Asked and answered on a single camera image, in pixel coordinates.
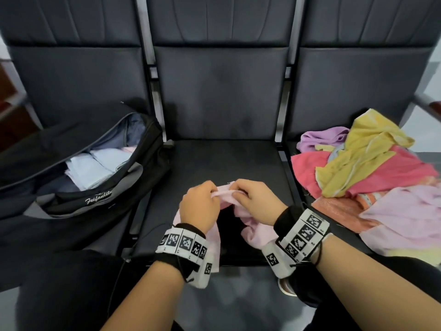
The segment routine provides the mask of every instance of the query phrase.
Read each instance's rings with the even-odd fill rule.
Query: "black bag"
[[[113,176],[93,189],[41,194],[48,182],[69,179],[64,171],[71,157],[121,128],[125,142],[133,117],[144,132]],[[101,237],[169,170],[158,122],[127,105],[96,107],[65,121],[0,154],[0,290],[15,285],[39,258],[82,249]]]

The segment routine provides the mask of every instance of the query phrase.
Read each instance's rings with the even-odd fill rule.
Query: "left hand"
[[[181,223],[191,224],[207,234],[216,223],[221,211],[219,197],[211,197],[211,193],[217,190],[212,181],[190,188],[179,204]]]

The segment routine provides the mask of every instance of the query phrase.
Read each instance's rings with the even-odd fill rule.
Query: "shoe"
[[[285,295],[297,297],[291,285],[289,284],[288,278],[277,279],[277,284],[279,285],[280,291]]]

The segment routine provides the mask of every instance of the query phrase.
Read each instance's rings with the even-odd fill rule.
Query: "hand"
[[[230,190],[243,190],[248,194],[233,193],[233,197],[260,223],[274,225],[280,214],[288,208],[260,181],[238,179]]]
[[[217,190],[211,181],[190,188],[179,204],[181,223],[191,224],[207,234],[218,220],[221,211],[219,197],[211,197],[211,193]]]

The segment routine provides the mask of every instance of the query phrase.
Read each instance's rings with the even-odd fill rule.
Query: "cable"
[[[159,228],[159,227],[162,226],[162,225],[168,225],[168,226],[170,226],[170,227],[172,226],[172,225],[170,225],[170,224],[168,224],[168,223],[161,223],[161,224],[158,224],[157,226],[154,226],[149,232],[147,232],[145,235],[142,235],[140,238],[138,238],[138,240],[137,240],[137,241],[135,242],[135,244],[132,246],[132,251],[130,252],[128,259],[131,258],[131,257],[133,256],[133,253],[135,252],[134,249],[135,249],[136,244],[138,244],[138,242],[139,242],[140,240],[144,239],[147,235],[149,235],[154,229]],[[119,269],[118,276],[116,277],[115,284],[113,285],[112,294],[110,294],[109,305],[108,305],[108,307],[107,307],[107,319],[110,318],[110,306],[111,306],[111,304],[112,304],[113,294],[115,293],[116,285],[118,284],[119,277],[121,276],[121,273],[122,273],[122,271],[123,271],[123,268],[124,268],[124,265],[126,264],[126,262],[127,262],[127,261],[123,260],[123,264],[121,265],[121,268]]]

